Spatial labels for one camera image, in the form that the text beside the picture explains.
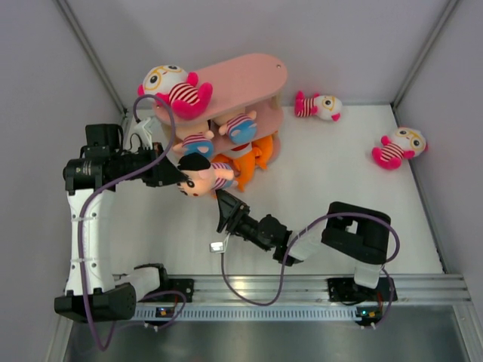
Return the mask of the boy doll black hair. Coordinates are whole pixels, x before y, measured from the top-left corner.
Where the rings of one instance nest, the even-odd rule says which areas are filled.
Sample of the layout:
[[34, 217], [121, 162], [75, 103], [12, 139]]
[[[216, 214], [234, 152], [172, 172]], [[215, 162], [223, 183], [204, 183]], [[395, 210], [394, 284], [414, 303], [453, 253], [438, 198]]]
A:
[[184, 155], [177, 168], [185, 175], [184, 180], [177, 183], [177, 188], [189, 197], [201, 197], [238, 185], [235, 172], [228, 164], [210, 162], [199, 153]]

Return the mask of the orange shrimp plush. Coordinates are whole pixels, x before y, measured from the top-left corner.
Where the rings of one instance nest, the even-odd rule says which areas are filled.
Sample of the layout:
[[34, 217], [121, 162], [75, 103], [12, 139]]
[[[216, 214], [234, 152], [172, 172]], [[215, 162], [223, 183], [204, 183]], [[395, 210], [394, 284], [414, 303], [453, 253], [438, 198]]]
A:
[[229, 152], [228, 158], [232, 160], [235, 170], [238, 172], [235, 178], [238, 183], [237, 189], [240, 192], [243, 192], [245, 186], [253, 179], [257, 167], [263, 170], [267, 168], [273, 149], [273, 136], [269, 135], [236, 147]]

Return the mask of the boy doll striped shirt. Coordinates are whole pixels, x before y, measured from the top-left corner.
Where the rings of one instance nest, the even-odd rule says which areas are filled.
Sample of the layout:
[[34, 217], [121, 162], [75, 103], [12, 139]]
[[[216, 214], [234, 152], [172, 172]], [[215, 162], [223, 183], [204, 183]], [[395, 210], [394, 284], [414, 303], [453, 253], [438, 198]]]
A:
[[256, 117], [254, 110], [236, 111], [213, 118], [212, 121], [218, 126], [219, 135], [227, 136], [233, 143], [241, 145], [252, 141], [256, 135]]

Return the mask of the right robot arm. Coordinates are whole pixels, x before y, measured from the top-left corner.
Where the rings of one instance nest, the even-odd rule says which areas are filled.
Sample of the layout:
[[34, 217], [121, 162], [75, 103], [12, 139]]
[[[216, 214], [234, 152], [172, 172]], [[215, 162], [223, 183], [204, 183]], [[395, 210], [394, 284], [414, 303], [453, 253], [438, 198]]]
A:
[[355, 260], [353, 293], [370, 299], [380, 289], [380, 271], [387, 261], [391, 218], [380, 211], [340, 201], [330, 203], [327, 214], [293, 232], [274, 216], [249, 216], [250, 207], [234, 195], [216, 191], [219, 209], [217, 232], [237, 236], [285, 266], [302, 263], [330, 247]]

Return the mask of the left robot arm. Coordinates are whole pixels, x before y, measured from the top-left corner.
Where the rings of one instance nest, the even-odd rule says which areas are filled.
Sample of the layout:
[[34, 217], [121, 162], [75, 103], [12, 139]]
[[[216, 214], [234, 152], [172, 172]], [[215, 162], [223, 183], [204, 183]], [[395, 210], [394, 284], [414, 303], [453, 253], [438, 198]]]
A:
[[157, 121], [138, 123], [137, 151], [123, 149], [122, 129], [115, 124], [86, 126], [82, 155], [63, 169], [72, 223], [69, 277], [54, 300], [59, 315], [79, 323], [124, 321], [142, 300], [162, 301], [173, 284], [161, 263], [137, 266], [116, 280], [112, 273], [109, 222], [116, 184], [141, 180], [148, 187], [170, 186], [182, 179], [161, 143], [152, 140]]

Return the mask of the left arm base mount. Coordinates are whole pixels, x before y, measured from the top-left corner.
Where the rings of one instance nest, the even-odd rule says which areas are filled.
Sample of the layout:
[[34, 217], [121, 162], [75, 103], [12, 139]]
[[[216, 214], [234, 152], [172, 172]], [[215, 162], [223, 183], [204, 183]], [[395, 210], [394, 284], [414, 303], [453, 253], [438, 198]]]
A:
[[[177, 291], [182, 293], [186, 297], [186, 302], [192, 302], [192, 296], [194, 293], [195, 281], [193, 278], [168, 278], [162, 284], [163, 291]], [[173, 293], [166, 294], [161, 297], [163, 302], [182, 302], [181, 296], [175, 295]]]

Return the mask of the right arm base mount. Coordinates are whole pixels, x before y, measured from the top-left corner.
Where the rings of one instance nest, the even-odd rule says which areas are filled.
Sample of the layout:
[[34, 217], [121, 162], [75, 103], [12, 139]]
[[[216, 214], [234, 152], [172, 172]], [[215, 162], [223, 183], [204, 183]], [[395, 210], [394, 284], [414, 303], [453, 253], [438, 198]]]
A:
[[330, 302], [354, 305], [362, 302], [388, 302], [394, 287], [393, 279], [382, 277], [375, 289], [363, 287], [352, 278], [329, 278], [328, 294]]

